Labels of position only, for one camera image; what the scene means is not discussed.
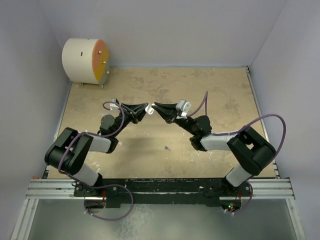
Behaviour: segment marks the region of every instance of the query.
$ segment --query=small object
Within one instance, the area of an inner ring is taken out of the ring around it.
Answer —
[[[119,107],[117,105],[114,104],[114,103],[120,104],[118,99],[113,98],[113,99],[111,99],[111,102],[113,102],[113,103],[110,103],[110,111],[115,111],[114,112],[115,114],[119,114],[120,113],[120,109],[119,109]]]
[[[191,108],[191,103],[188,102],[187,100],[180,99],[180,101],[176,104],[175,109],[178,111],[181,111],[183,114],[183,117],[186,117],[187,112]]]
[[[152,108],[152,106],[150,104],[148,104],[148,106],[144,110],[149,115],[154,113],[154,109]]]

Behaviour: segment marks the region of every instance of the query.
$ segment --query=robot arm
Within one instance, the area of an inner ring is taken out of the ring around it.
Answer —
[[[259,173],[272,161],[275,148],[252,127],[233,135],[214,135],[208,116],[192,118],[187,115],[191,104],[180,100],[174,104],[152,104],[154,110],[166,123],[175,123],[193,136],[189,139],[197,151],[225,150],[232,151],[239,162],[225,179],[233,187],[238,187],[245,180]]]
[[[122,116],[122,114],[119,114],[116,118],[110,114],[103,116],[98,132],[99,135],[109,135],[119,129],[122,124],[120,130],[109,137],[101,137],[90,133],[81,135],[73,144],[72,149],[67,153],[61,170],[89,186],[100,186],[102,181],[101,174],[85,164],[88,152],[112,153],[119,142],[116,136],[130,122],[134,124],[139,123],[146,115],[148,105],[148,103],[136,105],[121,104],[124,116]],[[66,148],[78,134],[78,131],[75,129],[65,128],[46,152],[44,158],[45,163],[57,169]]]

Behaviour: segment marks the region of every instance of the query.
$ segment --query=cylindrical tank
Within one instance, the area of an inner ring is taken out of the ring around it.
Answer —
[[[101,39],[70,38],[62,50],[62,65],[71,81],[103,85],[109,74],[109,51]]]

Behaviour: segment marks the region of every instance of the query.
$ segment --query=gray wall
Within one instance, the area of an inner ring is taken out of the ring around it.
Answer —
[[[36,0],[0,1],[0,239],[9,239],[33,176],[45,169],[69,81]]]
[[[62,46],[102,38],[114,66],[243,66],[287,0],[39,1]]]
[[[319,239],[320,223],[320,1],[288,0],[252,64],[252,79],[263,114],[279,113],[287,136],[276,159],[290,177],[306,236]],[[267,120],[272,143],[282,128]]]

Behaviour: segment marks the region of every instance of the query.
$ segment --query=stained surface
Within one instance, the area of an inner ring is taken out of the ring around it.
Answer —
[[[208,91],[208,116],[215,132],[234,131],[258,117],[254,97],[243,68],[114,68],[103,89],[73,84],[61,129],[79,132],[99,130],[101,117],[112,113],[102,103],[177,103],[186,99],[193,112]],[[204,108],[196,116],[204,114]],[[260,123],[253,127],[263,135]],[[154,112],[139,124],[129,124],[117,137],[112,154],[92,152],[85,162],[104,178],[200,178],[224,177],[238,162],[230,151],[195,151],[191,135],[167,124]],[[272,165],[261,177],[274,177]],[[56,169],[49,178],[65,178]]]

